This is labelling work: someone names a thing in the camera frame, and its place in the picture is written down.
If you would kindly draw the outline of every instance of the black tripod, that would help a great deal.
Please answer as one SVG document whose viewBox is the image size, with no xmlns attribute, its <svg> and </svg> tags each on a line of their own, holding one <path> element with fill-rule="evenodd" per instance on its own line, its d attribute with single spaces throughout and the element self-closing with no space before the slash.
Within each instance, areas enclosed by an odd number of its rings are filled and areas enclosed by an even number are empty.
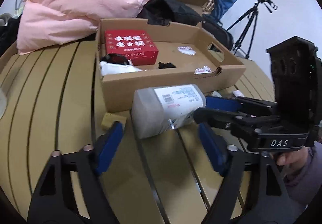
<svg viewBox="0 0 322 224">
<path fill-rule="evenodd" d="M 252 38 L 251 38 L 251 41 L 249 43 L 249 48 L 248 48 L 248 52 L 245 56 L 246 59 L 249 58 L 249 53 L 251 51 L 251 48 L 252 48 L 252 44 L 253 44 L 253 40 L 254 40 L 254 35 L 255 35 L 255 29 L 256 29 L 256 24 L 257 24 L 257 18 L 258 18 L 258 5 L 261 3 L 261 4 L 264 4 L 266 6 L 266 8 L 268 9 L 268 11 L 270 13 L 272 13 L 273 11 L 271 11 L 271 9 L 265 4 L 265 2 L 267 2 L 271 8 L 273 10 L 277 10 L 277 6 L 271 1 L 271 0 L 258 0 L 255 5 L 250 8 L 248 11 L 246 11 L 238 20 L 236 20 L 236 22 L 231 25 L 227 31 L 229 31 L 233 26 L 235 26 L 238 22 L 240 22 L 242 19 L 244 19 L 246 16 L 248 17 L 248 22 L 247 22 L 247 25 L 246 27 L 244 28 L 241 36 L 239 37 L 239 39 L 236 41 L 235 45 L 234 45 L 234 48 L 232 49 L 233 51 L 235 51 L 234 54 L 236 54 L 237 50 L 240 49 L 240 47 L 242 46 L 242 42 L 249 30 L 249 28 L 251 27 L 251 24 L 253 22 L 253 20 L 255 19 L 255 23 L 254 23 L 254 28 L 253 28 L 253 33 L 252 33 Z"/>
</svg>

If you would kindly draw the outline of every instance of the human hand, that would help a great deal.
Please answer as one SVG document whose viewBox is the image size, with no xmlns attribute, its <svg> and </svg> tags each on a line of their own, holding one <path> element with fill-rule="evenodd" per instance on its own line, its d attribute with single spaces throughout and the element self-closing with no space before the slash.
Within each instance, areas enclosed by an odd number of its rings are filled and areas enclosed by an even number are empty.
<svg viewBox="0 0 322 224">
<path fill-rule="evenodd" d="M 292 175 L 304 167 L 308 155 L 308 148 L 303 146 L 300 150 L 282 153 L 277 157 L 276 164 L 278 166 L 288 166 L 286 175 Z"/>
</svg>

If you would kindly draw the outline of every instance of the white sticker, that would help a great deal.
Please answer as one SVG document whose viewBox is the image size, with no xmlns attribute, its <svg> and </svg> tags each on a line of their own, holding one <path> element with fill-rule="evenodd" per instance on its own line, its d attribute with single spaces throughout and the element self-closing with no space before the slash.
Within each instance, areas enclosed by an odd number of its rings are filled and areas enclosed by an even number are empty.
<svg viewBox="0 0 322 224">
<path fill-rule="evenodd" d="M 194 73 L 195 74 L 211 73 L 211 69 L 208 66 L 204 66 L 203 68 L 196 68 Z"/>
<path fill-rule="evenodd" d="M 189 46 L 186 46 L 186 47 L 178 47 L 178 50 L 183 53 L 183 54 L 186 54 L 186 55 L 195 55 L 196 52 Z"/>
<path fill-rule="evenodd" d="M 222 96 L 220 95 L 220 93 L 219 93 L 219 92 L 217 92 L 217 91 L 214 91 L 211 95 L 212 95 L 213 97 L 222 97 Z"/>
<path fill-rule="evenodd" d="M 238 89 L 232 92 L 235 97 L 244 97 L 244 94 Z"/>
<path fill-rule="evenodd" d="M 160 133 L 176 129 L 192 121 L 193 112 L 203 107 L 203 100 L 193 85 L 154 89 L 165 115 Z"/>
</svg>

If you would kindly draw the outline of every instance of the wooden table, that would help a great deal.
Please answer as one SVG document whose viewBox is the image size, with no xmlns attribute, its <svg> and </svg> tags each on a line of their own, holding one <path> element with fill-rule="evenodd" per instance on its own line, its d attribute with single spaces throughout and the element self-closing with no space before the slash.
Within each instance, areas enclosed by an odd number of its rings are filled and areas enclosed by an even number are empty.
<svg viewBox="0 0 322 224">
<path fill-rule="evenodd" d="M 7 110 L 0 120 L 0 185 L 26 219 L 33 190 L 50 153 L 78 151 L 103 134 L 106 112 L 94 41 L 14 55 L 0 73 Z M 273 100 L 270 79 L 250 60 L 235 86 L 246 97 Z M 129 113 L 125 135 L 100 180 L 121 224 L 201 223 L 220 187 L 197 135 L 197 125 L 137 141 Z M 245 142 L 214 129 L 229 144 Z M 77 174 L 71 174 L 78 209 L 88 217 Z M 232 217 L 241 214 L 249 175 L 244 174 Z"/>
</svg>

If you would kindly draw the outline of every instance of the purple sleeve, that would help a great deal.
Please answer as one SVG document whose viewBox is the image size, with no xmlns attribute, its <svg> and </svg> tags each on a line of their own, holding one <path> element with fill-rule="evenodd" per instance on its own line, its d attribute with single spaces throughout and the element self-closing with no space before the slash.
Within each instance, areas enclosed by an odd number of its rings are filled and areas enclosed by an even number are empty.
<svg viewBox="0 0 322 224">
<path fill-rule="evenodd" d="M 304 207 L 308 205 L 322 185 L 322 144 L 315 142 L 309 148 L 307 162 L 292 180 L 285 179 L 289 196 Z"/>
</svg>

